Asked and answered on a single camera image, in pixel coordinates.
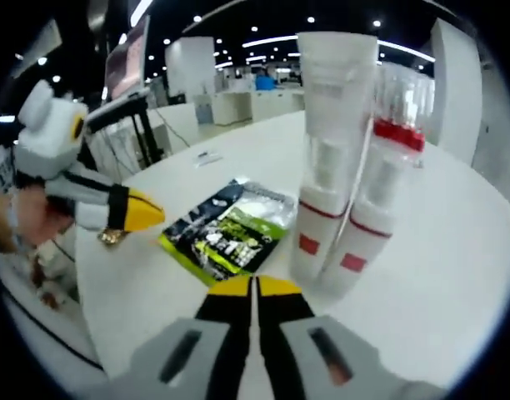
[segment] red cap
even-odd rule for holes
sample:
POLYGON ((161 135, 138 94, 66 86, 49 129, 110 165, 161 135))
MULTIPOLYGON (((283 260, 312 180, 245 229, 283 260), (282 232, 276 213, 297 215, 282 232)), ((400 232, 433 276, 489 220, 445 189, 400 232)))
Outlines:
POLYGON ((373 123, 373 133, 379 138, 393 140, 417 152, 422 152, 425 146, 423 133, 382 119, 376 119, 373 123))

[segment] red label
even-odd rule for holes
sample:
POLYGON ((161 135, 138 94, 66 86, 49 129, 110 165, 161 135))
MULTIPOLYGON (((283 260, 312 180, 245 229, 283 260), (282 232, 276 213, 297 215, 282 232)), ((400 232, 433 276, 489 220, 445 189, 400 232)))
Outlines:
POLYGON ((302 233, 299 234, 299 248, 301 248, 305 253, 315 256, 319 247, 320 243, 316 240, 306 237, 302 233))
POLYGON ((344 268, 349 269, 350 271, 360 273, 363 270, 364 266, 366 265, 366 260, 364 258, 354 256, 347 252, 344 258, 342 259, 342 262, 340 262, 340 265, 342 265, 344 268))

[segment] white pillar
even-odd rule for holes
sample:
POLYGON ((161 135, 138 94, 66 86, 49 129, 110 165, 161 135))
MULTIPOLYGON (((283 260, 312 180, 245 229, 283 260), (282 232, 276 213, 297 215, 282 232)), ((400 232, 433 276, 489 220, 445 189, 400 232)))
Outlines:
POLYGON ((182 37, 166 47, 165 61, 170 96, 184 93, 190 102, 194 96, 215 92, 212 37, 182 37))
POLYGON ((483 108, 481 66, 476 43, 437 19, 431 31, 435 62, 432 140, 471 165, 483 108))

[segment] plastic container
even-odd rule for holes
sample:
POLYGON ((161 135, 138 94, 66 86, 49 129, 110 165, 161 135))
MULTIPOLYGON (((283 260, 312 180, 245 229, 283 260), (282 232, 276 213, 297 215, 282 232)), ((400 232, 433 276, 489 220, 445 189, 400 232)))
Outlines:
POLYGON ((314 283, 343 216, 372 116, 378 42, 351 33, 300 33, 308 143, 291 275, 314 283))
POLYGON ((363 179, 342 235, 317 280, 326 293, 347 293, 394 234, 401 186, 425 146, 422 121, 428 94, 422 77, 412 70, 390 63, 380 67, 363 179))
POLYGON ((411 128, 376 121, 367 176, 336 250, 319 277, 330 293, 347 293, 392 237, 397 221, 396 200, 405 173, 421 154, 424 144, 423 135, 411 128))

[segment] person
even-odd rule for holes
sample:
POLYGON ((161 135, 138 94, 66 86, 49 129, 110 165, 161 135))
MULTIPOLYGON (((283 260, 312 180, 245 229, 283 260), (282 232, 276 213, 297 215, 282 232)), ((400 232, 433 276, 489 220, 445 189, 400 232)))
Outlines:
POLYGON ((257 72, 257 77, 255 78, 255 88, 256 90, 275 89, 275 81, 269 76, 268 70, 265 68, 261 68, 257 72))
POLYGON ((48 202, 42 186, 0 194, 0 253, 18 253, 19 243, 39 246, 63 233, 72 222, 48 202))

